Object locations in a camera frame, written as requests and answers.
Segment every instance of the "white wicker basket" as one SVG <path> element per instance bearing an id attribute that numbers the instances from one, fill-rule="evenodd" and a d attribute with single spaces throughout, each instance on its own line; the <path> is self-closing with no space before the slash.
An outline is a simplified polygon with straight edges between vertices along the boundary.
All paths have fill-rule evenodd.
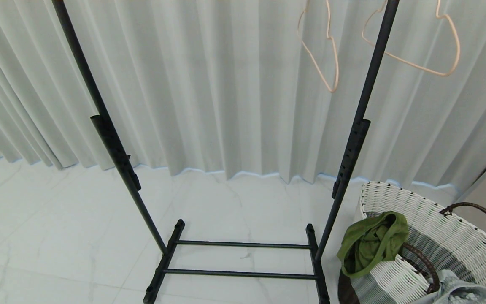
<path id="1" fill-rule="evenodd" d="M 450 269 L 464 281 L 486 286 L 486 233 L 455 214 L 441 214 L 440 211 L 444 213 L 444 209 L 411 191 L 388 183 L 368 182 L 362 187 L 355 221 L 385 211 L 402 213 L 410 226 L 407 243 L 420 250 L 437 270 Z M 426 281 L 422 281 L 421 276 L 414 273 L 413 267 L 400 257 L 393 262 L 378 264 L 370 274 L 379 287 L 397 303 L 409 303 L 415 300 L 414 296 L 425 295 L 422 287 Z M 365 288 L 358 283 L 352 280 L 363 303 L 361 292 Z M 385 303 L 376 300 L 371 302 Z"/>

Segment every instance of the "curtain fold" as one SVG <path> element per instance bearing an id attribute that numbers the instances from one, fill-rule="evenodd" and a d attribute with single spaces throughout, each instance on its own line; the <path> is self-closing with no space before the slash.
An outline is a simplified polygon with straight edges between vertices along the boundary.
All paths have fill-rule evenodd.
<path id="1" fill-rule="evenodd" d="M 304 0 L 66 0 L 81 47 L 133 164 L 314 181 L 339 169 L 373 48 L 361 38 L 381 0 L 330 0 L 340 81 L 330 94 L 295 30 Z M 387 50 L 447 71 L 455 56 L 435 1 L 401 2 Z M 486 167 L 486 2 L 442 0 L 461 58 L 438 77 L 385 56 L 356 175 L 451 185 Z M 382 15 L 367 27 L 375 40 Z M 302 36 L 328 81 L 324 1 Z M 0 2 L 0 157 L 58 168 L 113 164 L 50 0 Z"/>

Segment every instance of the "clothes rack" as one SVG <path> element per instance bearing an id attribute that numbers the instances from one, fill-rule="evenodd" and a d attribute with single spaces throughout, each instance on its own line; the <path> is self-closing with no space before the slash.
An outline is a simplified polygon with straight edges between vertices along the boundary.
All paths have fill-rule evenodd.
<path id="1" fill-rule="evenodd" d="M 354 121 L 351 127 L 348 142 L 346 144 L 345 153 L 341 162 L 337 179 L 334 183 L 332 198 L 334 202 L 332 204 L 331 212 L 329 214 L 324 233 L 318 245 L 316 242 L 316 236 L 314 227 L 312 224 L 308 224 L 305 233 L 307 234 L 308 244 L 265 244 L 265 243 L 247 243 L 247 242 L 214 242 L 214 241 L 192 241 L 181 240 L 181 233 L 185 227 L 185 222 L 181 219 L 177 221 L 174 226 L 174 231 L 170 240 L 165 245 L 160 233 L 155 226 L 155 223 L 151 219 L 149 212 L 143 200 L 139 194 L 141 185 L 137 175 L 135 174 L 131 163 L 129 161 L 129 155 L 126 154 L 123 144 L 117 134 L 117 131 L 112 123 L 110 114 L 106 109 L 106 105 L 102 99 L 102 95 L 96 85 L 95 79 L 87 65 L 87 60 L 81 49 L 78 37 L 76 36 L 73 24 L 70 16 L 66 10 L 65 2 L 63 0 L 52 0 L 52 4 L 56 10 L 59 22 L 63 28 L 66 36 L 66 40 L 69 43 L 73 56 L 79 67 L 81 75 L 85 81 L 87 89 L 91 94 L 93 102 L 99 115 L 91 117 L 91 121 L 94 124 L 100 138 L 103 141 L 106 150 L 110 154 L 114 165 L 116 166 L 121 179 L 125 183 L 127 190 L 129 191 L 133 201 L 135 202 L 138 210 L 140 211 L 143 220 L 147 224 L 154 240 L 156 241 L 160 251 L 162 252 L 162 258 L 158 267 L 155 270 L 153 279 L 146 289 L 145 297 L 143 298 L 144 304 L 153 304 L 159 294 L 162 281 L 167 274 L 187 274 L 187 275 L 216 275 L 216 276 L 228 276 L 228 277 L 268 277 L 278 279 L 296 279 L 296 280 L 314 280 L 316 282 L 316 289 L 318 291 L 318 298 L 320 304 L 329 304 L 329 295 L 327 292 L 326 279 L 324 271 L 322 269 L 321 258 L 324 254 L 327 241 L 331 234 L 333 225 L 335 223 L 336 216 L 339 212 L 340 206 L 343 202 L 343 198 L 350 181 L 351 175 L 354 171 L 359 152 L 365 141 L 367 131 L 370 127 L 370 121 L 363 119 L 367 105 L 370 99 L 376 76 L 380 68 L 384 51 L 386 49 L 386 43 L 389 38 L 391 28 L 393 26 L 393 20 L 395 19 L 395 13 L 399 0 L 388 0 L 386 10 L 380 26 L 380 32 L 376 41 L 376 47 L 370 61 L 369 70 L 365 83 L 363 85 L 363 91 L 361 98 L 359 99 L 359 105 L 355 113 Z M 300 249 L 309 250 L 313 274 L 291 274 L 291 273 L 257 273 L 257 272 L 244 272 L 244 271 L 203 271 L 194 269 L 173 269 L 170 268 L 170 261 L 177 246 L 230 246 L 230 247 L 260 247 L 260 248 L 285 248 L 285 249 Z"/>

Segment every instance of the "white marble floor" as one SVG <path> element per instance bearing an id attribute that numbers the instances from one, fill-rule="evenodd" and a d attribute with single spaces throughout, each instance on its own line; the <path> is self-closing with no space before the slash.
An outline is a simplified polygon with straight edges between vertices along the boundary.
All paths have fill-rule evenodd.
<path id="1" fill-rule="evenodd" d="M 306 244 L 321 236 L 333 180 L 135 169 L 143 200 L 167 240 L 177 219 L 182 239 Z M 336 302 L 335 253 L 363 180 L 349 188 L 323 259 Z M 117 171 L 0 160 L 0 303 L 140 304 L 160 260 Z M 312 273 L 308 250 L 180 246 L 171 267 Z M 316 304 L 313 281 L 168 275 L 160 304 Z"/>

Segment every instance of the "clothes hanger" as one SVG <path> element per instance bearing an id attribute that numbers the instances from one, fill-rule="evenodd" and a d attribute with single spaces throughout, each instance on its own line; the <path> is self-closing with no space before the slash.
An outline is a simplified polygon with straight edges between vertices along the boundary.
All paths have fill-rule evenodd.
<path id="1" fill-rule="evenodd" d="M 374 16 L 374 14 L 377 13 L 377 12 L 383 11 L 384 7 L 386 6 L 386 2 L 387 2 L 387 0 L 384 1 L 384 3 L 382 4 L 382 7 L 379 10 L 374 11 L 370 15 L 369 19 L 367 19 L 367 21 L 365 22 L 365 26 L 363 27 L 363 31 L 361 32 L 361 37 L 363 38 L 363 40 L 365 40 L 371 46 L 374 46 L 374 43 L 370 42 L 368 39 L 365 38 L 365 29 L 367 28 L 367 24 L 369 23 L 370 19 Z M 399 60 L 400 62 L 411 65 L 412 67 L 415 67 L 415 68 L 420 69 L 422 71 L 432 73 L 434 75 L 443 76 L 443 77 L 447 77 L 447 76 L 451 75 L 451 73 L 453 73 L 455 71 L 455 69 L 457 68 L 457 64 L 459 63 L 459 58 L 461 56 L 461 42 L 459 41 L 459 35 L 457 35 L 457 29 L 455 28 L 455 25 L 453 24 L 451 17 L 449 17 L 448 14 L 440 15 L 439 11 L 440 11 L 440 0 L 438 0 L 438 3 L 436 5 L 436 18 L 437 19 L 444 19 L 444 18 L 447 19 L 447 21 L 449 22 L 449 26 L 451 27 L 451 32 L 453 32 L 453 37 L 455 37 L 455 44 L 457 46 L 457 54 L 455 55 L 455 62 L 453 63 L 453 66 L 451 67 L 451 69 L 447 73 L 441 73 L 441 72 L 434 71 L 434 70 L 431 70 L 431 69 L 428 69 L 428 68 L 425 68 L 425 67 L 421 67 L 420 65 L 417 65 L 415 63 L 412 63 L 412 62 L 409 62 L 409 61 L 404 60 L 402 58 L 399 58 L 399 57 L 395 56 L 394 54 L 391 54 L 390 52 L 384 52 L 384 54 L 387 54 L 387 55 Z"/>
<path id="2" fill-rule="evenodd" d="M 305 50 L 308 52 L 310 55 L 310 59 L 314 63 L 314 67 L 316 67 L 316 70 L 318 71 L 318 74 L 320 74 L 320 78 L 322 78 L 322 81 L 326 85 L 326 88 L 329 92 L 333 93 L 336 91 L 337 86 L 339 85 L 339 56 L 337 55 L 337 46 L 335 44 L 335 39 L 330 36 L 329 34 L 329 28 L 331 27 L 331 9 L 329 7 L 329 0 L 326 0 L 326 6 L 327 6 L 327 31 L 326 31 L 326 39 L 331 40 L 331 45 L 333 48 L 333 54 L 335 55 L 335 81 L 333 84 L 333 88 L 329 86 L 329 84 L 326 81 L 326 78 L 322 74 L 322 71 L 320 70 L 320 67 L 318 67 L 318 63 L 316 63 L 316 60 L 314 59 L 314 56 L 312 55 L 311 51 L 309 48 L 307 48 L 307 45 L 305 42 L 303 42 L 303 38 L 301 38 L 301 35 L 299 35 L 299 25 L 301 24 L 301 19 L 303 18 L 303 15 L 307 12 L 308 7 L 309 7 L 309 2 L 310 0 L 307 0 L 307 4 L 305 5 L 305 9 L 301 12 L 301 15 L 299 16 L 299 21 L 297 22 L 297 37 L 299 40 L 301 40 L 301 43 L 303 44 L 303 47 Z"/>

